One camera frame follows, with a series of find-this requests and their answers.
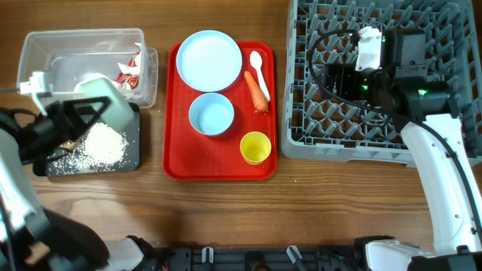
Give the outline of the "pale green rice bowl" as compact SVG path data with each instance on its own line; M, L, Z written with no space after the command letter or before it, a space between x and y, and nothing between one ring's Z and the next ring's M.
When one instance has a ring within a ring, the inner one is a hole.
M81 92L86 98L105 97L108 99L108 106L101 113L101 118L116 132L123 132L134 119L134 111L129 103L106 78L82 84Z

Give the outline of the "red candy wrapper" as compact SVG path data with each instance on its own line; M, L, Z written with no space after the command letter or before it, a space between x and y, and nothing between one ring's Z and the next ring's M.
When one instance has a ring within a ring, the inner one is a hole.
M125 90L137 88L142 67L142 54L138 52L127 64L118 63L117 66L120 73L114 81Z

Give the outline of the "orange carrot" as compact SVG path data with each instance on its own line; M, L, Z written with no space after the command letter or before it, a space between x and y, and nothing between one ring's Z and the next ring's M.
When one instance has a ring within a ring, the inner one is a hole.
M249 71L244 71L243 76L251 93L255 110L262 113L266 112L268 109L268 101L262 93L261 88L258 86L257 82Z

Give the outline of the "white plastic spoon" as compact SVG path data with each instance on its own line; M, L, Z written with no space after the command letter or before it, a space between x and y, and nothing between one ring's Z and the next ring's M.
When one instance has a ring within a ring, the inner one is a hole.
M249 56L249 62L252 68L255 69L257 76L258 76L258 83L261 89L261 92L264 94L265 99L269 102L270 101L270 94L267 88L266 81L264 80L263 72L261 71L263 60L259 52L253 50Z

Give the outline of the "yellow plastic cup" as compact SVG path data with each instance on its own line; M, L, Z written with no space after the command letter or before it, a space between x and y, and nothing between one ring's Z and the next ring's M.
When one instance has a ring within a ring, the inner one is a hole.
M246 133L239 144L243 159L250 165L263 163L272 150L270 139L262 132L253 131Z

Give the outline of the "large light blue plate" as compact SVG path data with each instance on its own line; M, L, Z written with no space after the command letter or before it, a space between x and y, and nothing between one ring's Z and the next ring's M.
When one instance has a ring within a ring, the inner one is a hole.
M229 35L203 30L181 43L175 62L178 74L189 87L211 93L229 87L238 78L243 56Z

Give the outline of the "light blue bowl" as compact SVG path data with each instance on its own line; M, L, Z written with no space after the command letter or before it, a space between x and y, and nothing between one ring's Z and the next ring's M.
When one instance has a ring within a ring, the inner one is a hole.
M205 136L219 136L234 121L231 101L219 93L206 93L197 97L188 111L191 126Z

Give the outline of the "brown food scrap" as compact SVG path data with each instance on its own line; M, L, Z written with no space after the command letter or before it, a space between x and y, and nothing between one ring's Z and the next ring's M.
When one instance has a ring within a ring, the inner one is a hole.
M79 140L76 141L71 141L68 140L67 142L61 144L59 148L68 151L68 152L73 152L74 149L78 148L80 146L81 142Z

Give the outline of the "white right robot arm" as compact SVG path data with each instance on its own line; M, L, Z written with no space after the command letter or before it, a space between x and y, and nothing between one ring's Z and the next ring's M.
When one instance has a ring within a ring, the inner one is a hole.
M392 237L356 241L367 270L479 270L481 195L462 138L460 110L444 81L428 81L420 29L350 29L355 67L313 75L328 96L389 117L416 164L434 233L423 251Z

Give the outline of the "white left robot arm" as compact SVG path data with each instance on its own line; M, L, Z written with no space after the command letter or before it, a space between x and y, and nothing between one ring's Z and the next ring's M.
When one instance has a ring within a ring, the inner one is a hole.
M78 98L49 105L47 72L34 72L16 91L39 109L21 126L22 108L1 109L1 268L3 270L141 270L151 246L128 236L104 242L88 226L47 209L24 167L46 160L56 148L82 137L99 120L120 132L134 118L132 106L106 76L92 74L76 86Z

